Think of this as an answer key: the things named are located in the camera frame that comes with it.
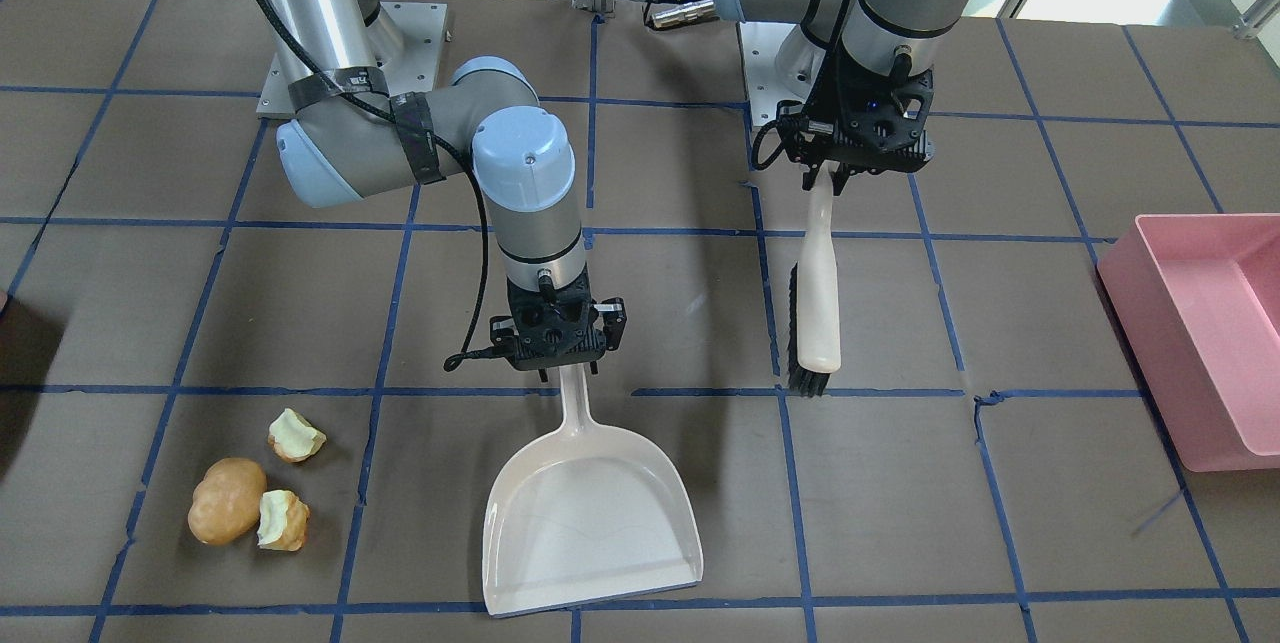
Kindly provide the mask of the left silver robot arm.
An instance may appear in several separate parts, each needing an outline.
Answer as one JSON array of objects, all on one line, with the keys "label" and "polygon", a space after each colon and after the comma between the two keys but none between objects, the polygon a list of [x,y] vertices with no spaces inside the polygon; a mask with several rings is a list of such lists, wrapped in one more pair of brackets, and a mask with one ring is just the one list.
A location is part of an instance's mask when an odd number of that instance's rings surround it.
[{"label": "left silver robot arm", "polygon": [[763,129],[803,167],[805,191],[832,165],[836,193],[852,175],[911,174],[932,159],[934,60],[968,1],[714,0],[724,20],[796,26],[820,54],[804,96],[780,102]]}]

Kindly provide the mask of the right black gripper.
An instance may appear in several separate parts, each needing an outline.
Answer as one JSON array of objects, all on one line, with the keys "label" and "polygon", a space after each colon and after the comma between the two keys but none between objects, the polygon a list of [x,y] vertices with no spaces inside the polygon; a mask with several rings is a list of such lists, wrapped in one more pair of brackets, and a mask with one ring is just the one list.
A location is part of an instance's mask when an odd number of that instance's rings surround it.
[{"label": "right black gripper", "polygon": [[598,375],[598,360],[617,350],[625,333],[625,301],[595,301],[586,278],[558,289],[553,302],[509,282],[507,300],[511,315],[490,319],[490,351],[520,371],[538,370],[543,384],[550,383],[549,368],[585,362],[588,374]]}]

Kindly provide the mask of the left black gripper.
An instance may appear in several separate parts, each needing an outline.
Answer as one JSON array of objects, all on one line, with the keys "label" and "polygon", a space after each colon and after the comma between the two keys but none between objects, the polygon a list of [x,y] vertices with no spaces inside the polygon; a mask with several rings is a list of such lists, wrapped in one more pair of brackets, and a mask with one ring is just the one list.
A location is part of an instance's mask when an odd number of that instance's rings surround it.
[{"label": "left black gripper", "polygon": [[852,174],[919,172],[933,156],[925,119],[934,97],[934,70],[900,81],[865,69],[851,58],[824,64],[806,101],[783,100],[776,131],[788,160],[813,191],[823,163],[833,196]]}]

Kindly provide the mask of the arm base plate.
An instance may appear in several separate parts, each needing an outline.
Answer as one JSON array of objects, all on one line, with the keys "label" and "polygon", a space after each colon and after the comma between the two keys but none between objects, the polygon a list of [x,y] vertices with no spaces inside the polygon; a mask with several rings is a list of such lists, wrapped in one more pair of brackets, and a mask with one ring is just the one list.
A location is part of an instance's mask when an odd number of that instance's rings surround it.
[{"label": "arm base plate", "polygon": [[836,58],[897,81],[932,69],[936,58],[931,40],[888,31],[860,8],[842,20],[745,20],[739,32],[751,114],[762,122],[774,120],[783,100],[806,101],[822,67]]},{"label": "arm base plate", "polygon": [[[367,28],[367,36],[392,94],[436,86],[447,22],[448,6],[443,3],[380,1],[379,17]],[[302,76],[302,64],[278,42],[259,96],[259,117],[293,118],[288,87]]]}]

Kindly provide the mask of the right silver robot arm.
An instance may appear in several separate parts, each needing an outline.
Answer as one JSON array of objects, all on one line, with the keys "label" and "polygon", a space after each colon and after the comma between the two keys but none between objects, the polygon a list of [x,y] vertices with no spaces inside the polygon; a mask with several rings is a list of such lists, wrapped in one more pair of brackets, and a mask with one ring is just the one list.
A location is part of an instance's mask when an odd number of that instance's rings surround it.
[{"label": "right silver robot arm", "polygon": [[360,0],[255,0],[276,37],[293,117],[276,131],[282,165],[311,208],[466,177],[483,248],[498,248],[509,314],[490,343],[445,360],[504,359],[564,388],[584,387],[620,347],[620,297],[590,291],[577,163],[563,122],[512,63],[472,58],[448,85],[394,90]]}]

